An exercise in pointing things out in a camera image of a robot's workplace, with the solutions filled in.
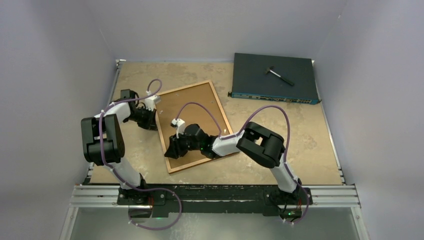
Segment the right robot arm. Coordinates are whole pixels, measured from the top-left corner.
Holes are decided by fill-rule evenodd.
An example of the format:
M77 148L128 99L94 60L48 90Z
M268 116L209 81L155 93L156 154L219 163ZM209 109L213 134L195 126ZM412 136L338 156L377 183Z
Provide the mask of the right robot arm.
M284 202L292 204L300 198L301 182L287 164L285 140L278 133L253 121L237 133L226 136L209 135L198 124L186 126L180 118L172 120L170 125L176 133L169 137L166 158L178 159L189 151L200 151L206 158L214 160L242 152L260 166L270 169Z

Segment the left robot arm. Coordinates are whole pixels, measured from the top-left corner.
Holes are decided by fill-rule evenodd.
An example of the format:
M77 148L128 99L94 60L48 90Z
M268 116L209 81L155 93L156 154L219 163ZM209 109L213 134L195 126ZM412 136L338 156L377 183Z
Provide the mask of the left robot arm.
M124 89L101 113L80 122L82 151L87 162L108 169L119 181L121 193L138 205L146 203L149 191L143 176L125 158L125 142L120 125L133 121L138 127L156 131L156 105L161 98L147 91L140 102L137 92Z

